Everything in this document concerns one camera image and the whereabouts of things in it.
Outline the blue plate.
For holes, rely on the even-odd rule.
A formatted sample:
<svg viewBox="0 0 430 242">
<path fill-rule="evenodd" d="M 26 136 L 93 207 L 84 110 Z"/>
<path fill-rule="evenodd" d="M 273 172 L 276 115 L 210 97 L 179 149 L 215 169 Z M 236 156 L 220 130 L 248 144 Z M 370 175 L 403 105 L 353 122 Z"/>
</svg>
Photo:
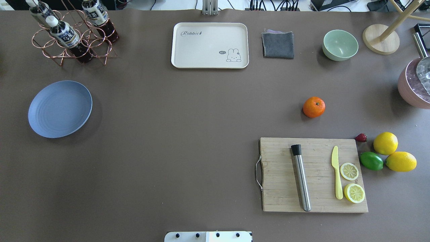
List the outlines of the blue plate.
<svg viewBox="0 0 430 242">
<path fill-rule="evenodd" d="M 32 100 L 28 122 L 42 137 L 65 137 L 87 122 L 92 106 L 92 95 L 83 84 L 58 81 L 42 89 Z"/>
</svg>

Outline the cream rabbit tray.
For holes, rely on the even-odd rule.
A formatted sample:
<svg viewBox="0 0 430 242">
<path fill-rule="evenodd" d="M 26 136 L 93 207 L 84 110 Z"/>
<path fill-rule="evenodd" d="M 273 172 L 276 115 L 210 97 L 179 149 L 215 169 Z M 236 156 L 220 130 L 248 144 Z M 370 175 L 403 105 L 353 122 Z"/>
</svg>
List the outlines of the cream rabbit tray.
<svg viewBox="0 0 430 242">
<path fill-rule="evenodd" d="M 177 23 L 171 63 L 183 69 L 243 69 L 249 64 L 248 29 L 242 23 Z"/>
</svg>

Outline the steel muddler black tip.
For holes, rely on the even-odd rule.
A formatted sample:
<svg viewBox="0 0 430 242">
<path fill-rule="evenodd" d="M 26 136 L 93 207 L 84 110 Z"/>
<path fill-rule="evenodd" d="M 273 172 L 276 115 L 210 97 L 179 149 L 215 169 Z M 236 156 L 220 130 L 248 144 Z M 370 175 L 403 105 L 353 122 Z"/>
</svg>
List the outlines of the steel muddler black tip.
<svg viewBox="0 0 430 242">
<path fill-rule="evenodd" d="M 293 160 L 295 164 L 295 171 L 297 173 L 298 192 L 301 199 L 301 205 L 305 212 L 311 211 L 310 195 L 307 187 L 307 179 L 305 175 L 305 168 L 302 158 L 301 144 L 291 146 Z"/>
</svg>

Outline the grey folded cloth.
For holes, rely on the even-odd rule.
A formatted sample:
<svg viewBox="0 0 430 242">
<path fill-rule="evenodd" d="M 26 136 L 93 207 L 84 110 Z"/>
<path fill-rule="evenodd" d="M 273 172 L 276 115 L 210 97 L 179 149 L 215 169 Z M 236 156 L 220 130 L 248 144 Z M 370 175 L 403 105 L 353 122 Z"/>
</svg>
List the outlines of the grey folded cloth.
<svg viewBox="0 0 430 242">
<path fill-rule="evenodd" d="M 263 57 L 293 59 L 294 34 L 293 32 L 280 32 L 268 29 L 261 34 Z"/>
</svg>

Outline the orange mandarin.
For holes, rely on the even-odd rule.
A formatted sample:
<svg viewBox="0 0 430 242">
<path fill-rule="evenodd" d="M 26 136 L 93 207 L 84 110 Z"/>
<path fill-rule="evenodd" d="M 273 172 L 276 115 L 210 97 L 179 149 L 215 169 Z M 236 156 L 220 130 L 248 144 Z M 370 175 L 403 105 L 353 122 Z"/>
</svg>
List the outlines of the orange mandarin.
<svg viewBox="0 0 430 242">
<path fill-rule="evenodd" d="M 316 118 L 325 112 L 326 104 L 321 98 L 312 96 L 303 104 L 302 109 L 307 117 Z"/>
</svg>

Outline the lemon half upper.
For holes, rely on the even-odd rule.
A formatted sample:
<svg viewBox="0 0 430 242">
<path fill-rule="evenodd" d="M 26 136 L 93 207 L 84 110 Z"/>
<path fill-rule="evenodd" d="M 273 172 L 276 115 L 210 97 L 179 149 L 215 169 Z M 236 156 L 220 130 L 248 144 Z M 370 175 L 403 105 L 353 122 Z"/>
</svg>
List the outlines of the lemon half upper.
<svg viewBox="0 0 430 242">
<path fill-rule="evenodd" d="M 340 175 L 349 181 L 354 181 L 359 177 L 359 169 L 353 163 L 344 163 L 340 167 Z"/>
</svg>

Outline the mint green bowl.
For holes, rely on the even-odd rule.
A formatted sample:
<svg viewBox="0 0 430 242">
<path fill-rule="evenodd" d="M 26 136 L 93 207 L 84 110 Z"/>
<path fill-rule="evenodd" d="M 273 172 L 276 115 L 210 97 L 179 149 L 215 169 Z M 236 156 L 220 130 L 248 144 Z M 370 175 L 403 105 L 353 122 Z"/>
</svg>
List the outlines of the mint green bowl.
<svg viewBox="0 0 430 242">
<path fill-rule="evenodd" d="M 359 44 L 356 38 L 344 30 L 331 30 L 324 36 L 322 50 L 333 61 L 345 61 L 356 55 Z"/>
</svg>

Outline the red strawberry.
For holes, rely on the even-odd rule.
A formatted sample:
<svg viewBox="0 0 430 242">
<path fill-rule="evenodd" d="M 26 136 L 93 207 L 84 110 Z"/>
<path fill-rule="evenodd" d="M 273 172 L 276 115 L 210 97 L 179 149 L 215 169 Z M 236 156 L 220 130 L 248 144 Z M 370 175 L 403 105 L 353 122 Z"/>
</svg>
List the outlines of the red strawberry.
<svg viewBox="0 0 430 242">
<path fill-rule="evenodd" d="M 367 142 L 367 135 L 365 133 L 360 133 L 354 139 L 357 142 L 365 143 L 365 142 Z"/>
</svg>

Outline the lemon half lower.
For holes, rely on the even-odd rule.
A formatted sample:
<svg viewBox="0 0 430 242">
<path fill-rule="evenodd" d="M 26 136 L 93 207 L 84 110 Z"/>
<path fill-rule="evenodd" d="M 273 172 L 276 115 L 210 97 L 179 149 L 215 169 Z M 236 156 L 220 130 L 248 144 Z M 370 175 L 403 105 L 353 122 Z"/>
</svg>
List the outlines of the lemon half lower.
<svg viewBox="0 0 430 242">
<path fill-rule="evenodd" d="M 344 196 L 352 203 L 361 203 L 365 199 L 365 191 L 359 184 L 347 184 L 344 187 Z"/>
</svg>

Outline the tea bottle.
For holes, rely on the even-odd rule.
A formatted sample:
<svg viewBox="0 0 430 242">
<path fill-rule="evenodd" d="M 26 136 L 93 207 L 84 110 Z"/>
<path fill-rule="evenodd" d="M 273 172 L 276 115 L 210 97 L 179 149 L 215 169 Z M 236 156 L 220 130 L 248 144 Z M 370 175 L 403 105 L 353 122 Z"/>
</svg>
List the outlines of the tea bottle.
<svg viewBox="0 0 430 242">
<path fill-rule="evenodd" d="M 119 35 L 100 0 L 83 0 L 82 8 L 100 37 L 104 37 L 111 43 L 119 39 Z"/>
<path fill-rule="evenodd" d="M 69 50 L 80 63 L 91 61 L 93 56 L 90 48 L 82 43 L 80 35 L 75 32 L 69 23 L 58 20 L 52 15 L 45 20 L 49 26 L 51 36 Z"/>
<path fill-rule="evenodd" d="M 49 25 L 46 23 L 46 18 L 48 16 L 54 16 L 55 18 L 59 19 L 57 14 L 45 2 L 38 0 L 26 0 L 26 3 L 29 6 L 31 15 L 42 26 L 49 27 Z"/>
</svg>

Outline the yellow lemon near strawberry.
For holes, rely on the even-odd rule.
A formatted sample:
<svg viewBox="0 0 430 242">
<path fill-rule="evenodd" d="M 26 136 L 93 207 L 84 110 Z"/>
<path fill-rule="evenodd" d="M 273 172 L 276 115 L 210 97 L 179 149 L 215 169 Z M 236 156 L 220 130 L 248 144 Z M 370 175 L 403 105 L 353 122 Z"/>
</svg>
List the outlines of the yellow lemon near strawberry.
<svg viewBox="0 0 430 242">
<path fill-rule="evenodd" d="M 381 155 L 391 155 L 396 152 L 398 147 L 398 138 L 390 132 L 384 132 L 374 139 L 374 150 Z"/>
</svg>

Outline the tea bottle front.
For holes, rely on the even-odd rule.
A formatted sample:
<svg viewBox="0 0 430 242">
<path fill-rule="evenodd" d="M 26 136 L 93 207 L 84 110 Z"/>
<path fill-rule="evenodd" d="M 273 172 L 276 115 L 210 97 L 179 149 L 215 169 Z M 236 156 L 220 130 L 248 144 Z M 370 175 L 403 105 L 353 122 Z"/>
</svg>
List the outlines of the tea bottle front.
<svg viewBox="0 0 430 242">
<path fill-rule="evenodd" d="M 69 23 L 58 20 L 52 15 L 45 20 L 49 26 L 51 36 L 69 50 L 80 63 L 91 61 L 93 56 L 90 48 L 82 43 L 80 35 L 75 32 Z"/>
</svg>

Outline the pink bowl with ice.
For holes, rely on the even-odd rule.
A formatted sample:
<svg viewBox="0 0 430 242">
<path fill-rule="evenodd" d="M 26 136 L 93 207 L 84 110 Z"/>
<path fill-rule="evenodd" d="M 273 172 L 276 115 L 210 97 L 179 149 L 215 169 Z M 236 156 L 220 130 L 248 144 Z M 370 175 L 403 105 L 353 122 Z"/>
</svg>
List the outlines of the pink bowl with ice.
<svg viewBox="0 0 430 242">
<path fill-rule="evenodd" d="M 407 64 L 399 76 L 397 87 L 404 101 L 417 108 L 430 109 L 429 94 L 416 74 L 419 61 L 421 58 L 416 58 Z"/>
</svg>

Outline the tea bottle left back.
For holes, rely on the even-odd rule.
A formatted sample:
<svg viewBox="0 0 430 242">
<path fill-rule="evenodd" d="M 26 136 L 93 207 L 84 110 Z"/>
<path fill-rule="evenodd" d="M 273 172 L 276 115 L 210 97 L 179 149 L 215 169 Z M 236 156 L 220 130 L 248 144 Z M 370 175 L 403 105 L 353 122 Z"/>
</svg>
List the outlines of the tea bottle left back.
<svg viewBox="0 0 430 242">
<path fill-rule="evenodd" d="M 45 2 L 38 0 L 26 0 L 26 3 L 29 6 L 31 15 L 42 26 L 49 27 L 49 25 L 46 23 L 46 18 L 48 16 L 54 16 L 55 18 L 59 19 L 57 14 Z"/>
</svg>

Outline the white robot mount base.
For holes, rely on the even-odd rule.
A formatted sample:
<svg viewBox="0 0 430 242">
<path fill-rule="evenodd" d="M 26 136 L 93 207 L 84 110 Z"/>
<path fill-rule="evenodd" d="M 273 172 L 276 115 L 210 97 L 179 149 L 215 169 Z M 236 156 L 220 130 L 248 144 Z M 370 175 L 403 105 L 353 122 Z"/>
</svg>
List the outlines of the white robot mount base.
<svg viewBox="0 0 430 242">
<path fill-rule="evenodd" d="M 191 231 L 168 232 L 165 242 L 252 242 L 249 231 Z"/>
</svg>

